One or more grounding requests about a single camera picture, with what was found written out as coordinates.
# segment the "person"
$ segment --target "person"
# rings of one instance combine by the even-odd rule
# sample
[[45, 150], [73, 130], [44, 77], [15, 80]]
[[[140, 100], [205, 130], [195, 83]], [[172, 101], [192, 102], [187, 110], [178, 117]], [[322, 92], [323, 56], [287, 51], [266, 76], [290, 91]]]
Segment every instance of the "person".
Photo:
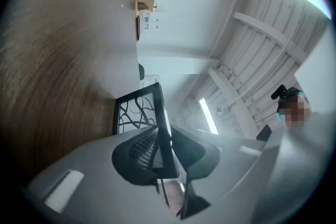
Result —
[[284, 85], [280, 85], [271, 98], [279, 98], [277, 119], [284, 122], [285, 127], [302, 127], [311, 115], [305, 94], [295, 87], [286, 89]]

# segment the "wooden floor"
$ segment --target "wooden floor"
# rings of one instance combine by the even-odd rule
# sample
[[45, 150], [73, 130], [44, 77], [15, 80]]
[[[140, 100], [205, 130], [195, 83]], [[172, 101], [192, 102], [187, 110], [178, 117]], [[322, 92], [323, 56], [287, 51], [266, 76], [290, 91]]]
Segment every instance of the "wooden floor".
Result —
[[10, 0], [0, 28], [1, 146], [26, 184], [112, 134], [139, 88], [134, 0]]

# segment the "white wall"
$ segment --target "white wall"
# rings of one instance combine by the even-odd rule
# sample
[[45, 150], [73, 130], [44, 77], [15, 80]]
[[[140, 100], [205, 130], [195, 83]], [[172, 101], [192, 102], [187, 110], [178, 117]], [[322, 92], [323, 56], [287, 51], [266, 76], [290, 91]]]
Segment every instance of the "white wall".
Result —
[[336, 44], [331, 22], [308, 59], [295, 73], [312, 112], [336, 110]]

